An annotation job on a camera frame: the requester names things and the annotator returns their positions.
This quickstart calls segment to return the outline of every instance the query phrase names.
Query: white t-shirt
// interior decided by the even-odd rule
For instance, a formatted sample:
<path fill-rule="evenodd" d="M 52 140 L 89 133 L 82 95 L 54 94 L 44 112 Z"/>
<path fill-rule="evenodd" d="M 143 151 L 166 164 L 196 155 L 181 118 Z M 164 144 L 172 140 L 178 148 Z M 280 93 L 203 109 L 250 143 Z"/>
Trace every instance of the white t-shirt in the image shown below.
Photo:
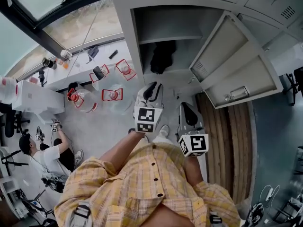
<path fill-rule="evenodd" d="M 52 173 L 58 176 L 69 176 L 71 171 L 60 163 L 58 160 L 59 157 L 59 146 L 53 146 L 46 150 L 36 152 L 33 157 L 30 158 L 30 162 L 41 175 Z"/>

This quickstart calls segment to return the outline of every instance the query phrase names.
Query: vent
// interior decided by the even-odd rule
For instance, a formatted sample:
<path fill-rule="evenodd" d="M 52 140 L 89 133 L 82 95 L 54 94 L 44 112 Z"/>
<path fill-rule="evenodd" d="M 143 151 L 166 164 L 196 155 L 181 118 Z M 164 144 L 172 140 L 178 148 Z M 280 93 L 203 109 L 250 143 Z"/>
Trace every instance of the vent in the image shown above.
<path fill-rule="evenodd" d="M 205 67 L 202 65 L 200 61 L 197 61 L 196 64 L 193 65 L 191 70 L 199 82 L 203 81 L 203 79 L 205 79 L 206 76 L 208 75 L 207 70 L 205 69 Z"/>
<path fill-rule="evenodd" d="M 295 11 L 292 9 L 292 7 L 288 6 L 281 15 L 286 18 L 287 20 L 290 19 L 295 14 Z"/>

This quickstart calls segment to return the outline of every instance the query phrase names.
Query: open cabinet door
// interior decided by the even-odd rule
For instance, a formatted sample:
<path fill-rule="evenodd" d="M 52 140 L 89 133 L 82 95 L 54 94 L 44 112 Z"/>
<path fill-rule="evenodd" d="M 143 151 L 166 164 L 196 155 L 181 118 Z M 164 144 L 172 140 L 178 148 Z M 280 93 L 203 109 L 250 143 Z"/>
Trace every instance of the open cabinet door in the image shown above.
<path fill-rule="evenodd" d="M 190 65 L 215 108 L 283 90 L 280 79 L 250 31 L 225 11 Z"/>

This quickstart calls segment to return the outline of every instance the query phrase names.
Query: smartphone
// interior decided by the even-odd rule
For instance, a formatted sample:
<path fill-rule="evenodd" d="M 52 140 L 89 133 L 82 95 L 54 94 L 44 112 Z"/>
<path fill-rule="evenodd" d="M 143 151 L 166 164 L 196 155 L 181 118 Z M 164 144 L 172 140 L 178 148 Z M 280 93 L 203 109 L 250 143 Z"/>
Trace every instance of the smartphone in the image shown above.
<path fill-rule="evenodd" d="M 100 69 L 99 66 L 96 66 L 93 69 L 93 73 L 96 75 L 96 77 L 97 77 L 98 80 L 101 80 L 105 76 L 104 73 L 101 71 L 101 69 Z"/>

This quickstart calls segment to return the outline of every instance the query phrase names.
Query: yellow plaid shirt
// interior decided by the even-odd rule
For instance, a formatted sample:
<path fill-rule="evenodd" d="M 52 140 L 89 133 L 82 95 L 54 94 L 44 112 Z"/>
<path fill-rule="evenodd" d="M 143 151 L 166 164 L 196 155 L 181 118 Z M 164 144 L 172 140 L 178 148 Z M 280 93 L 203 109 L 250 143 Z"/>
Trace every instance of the yellow plaid shirt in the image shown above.
<path fill-rule="evenodd" d="M 179 147 L 166 143 L 139 144 L 116 175 L 113 165 L 94 157 L 68 178 L 54 212 L 60 227 L 79 201 L 89 199 L 94 227 L 140 226 L 162 203 L 188 217 L 195 226 L 209 226 L 209 212 L 217 212 L 230 227 L 240 217 L 228 192 L 201 182 L 186 181 L 184 156 Z"/>

